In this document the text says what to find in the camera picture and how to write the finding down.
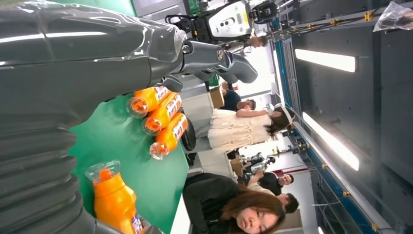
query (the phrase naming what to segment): orange juice bottle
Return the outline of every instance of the orange juice bottle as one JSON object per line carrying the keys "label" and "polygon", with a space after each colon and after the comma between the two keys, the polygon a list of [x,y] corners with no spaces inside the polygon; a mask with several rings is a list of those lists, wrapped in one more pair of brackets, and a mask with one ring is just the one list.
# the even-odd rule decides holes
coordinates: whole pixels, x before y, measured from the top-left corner
{"label": "orange juice bottle", "polygon": [[162,160],[176,149],[187,127],[187,117],[182,113],[177,113],[170,124],[156,136],[155,143],[149,149],[150,155],[157,160]]}
{"label": "orange juice bottle", "polygon": [[97,219],[124,234],[144,231],[142,218],[135,207],[136,194],[120,176],[120,162],[91,166],[85,175],[93,182],[94,211]]}
{"label": "orange juice bottle", "polygon": [[159,104],[158,108],[149,113],[148,117],[142,122],[145,134],[155,136],[166,128],[170,120],[181,108],[181,97],[179,94],[170,92],[165,100]]}
{"label": "orange juice bottle", "polygon": [[132,117],[143,118],[148,112],[154,111],[169,92],[164,86],[136,91],[134,97],[128,100],[126,110]]}

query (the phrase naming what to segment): green tabletop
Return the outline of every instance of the green tabletop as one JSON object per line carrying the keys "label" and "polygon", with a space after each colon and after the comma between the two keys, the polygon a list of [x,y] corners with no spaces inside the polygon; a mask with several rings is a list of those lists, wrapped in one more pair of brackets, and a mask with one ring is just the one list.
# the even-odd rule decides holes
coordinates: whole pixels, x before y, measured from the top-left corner
{"label": "green tabletop", "polygon": [[70,154],[77,157],[73,173],[79,177],[84,206],[94,214],[94,194],[84,172],[103,161],[118,159],[125,183],[137,197],[136,208],[148,221],[170,233],[187,176],[188,164],[181,145],[164,160],[149,155],[153,137],[143,133],[142,120],[126,113],[128,97],[101,103],[86,122],[73,127],[76,145]]}
{"label": "green tabletop", "polygon": [[94,6],[111,11],[123,13],[128,16],[136,16],[131,0],[52,0],[62,4],[77,3],[86,6]]}

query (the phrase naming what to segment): cardboard box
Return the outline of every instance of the cardboard box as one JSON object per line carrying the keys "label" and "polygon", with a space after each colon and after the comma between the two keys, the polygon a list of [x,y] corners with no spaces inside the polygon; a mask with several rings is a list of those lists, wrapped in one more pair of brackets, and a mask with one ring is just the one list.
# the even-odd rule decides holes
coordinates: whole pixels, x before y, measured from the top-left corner
{"label": "cardboard box", "polygon": [[209,95],[211,95],[211,100],[214,108],[221,108],[224,106],[224,96],[222,94],[222,89],[220,86],[212,88],[209,92]]}
{"label": "cardboard box", "polygon": [[237,176],[243,175],[243,166],[239,155],[237,155],[235,159],[231,160],[231,167],[232,171],[235,172]]}

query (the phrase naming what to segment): eyes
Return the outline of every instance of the eyes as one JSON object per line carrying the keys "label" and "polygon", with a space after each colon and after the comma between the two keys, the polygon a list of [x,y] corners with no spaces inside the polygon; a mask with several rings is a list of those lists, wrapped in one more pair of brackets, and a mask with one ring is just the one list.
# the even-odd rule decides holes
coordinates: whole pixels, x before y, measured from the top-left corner
{"label": "eyes", "polygon": [[258,218],[260,218],[260,214],[261,214],[261,213],[257,211],[257,217],[258,217]]}

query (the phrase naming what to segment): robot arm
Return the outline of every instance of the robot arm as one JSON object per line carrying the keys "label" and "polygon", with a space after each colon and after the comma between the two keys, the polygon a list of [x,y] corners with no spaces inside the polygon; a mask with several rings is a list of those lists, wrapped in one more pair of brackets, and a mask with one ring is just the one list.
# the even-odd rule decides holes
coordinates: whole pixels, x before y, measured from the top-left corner
{"label": "robot arm", "polygon": [[162,80],[168,74],[256,76],[242,57],[184,44],[184,35],[77,4],[0,7],[0,233],[119,233],[83,208],[69,129],[101,102],[170,80]]}

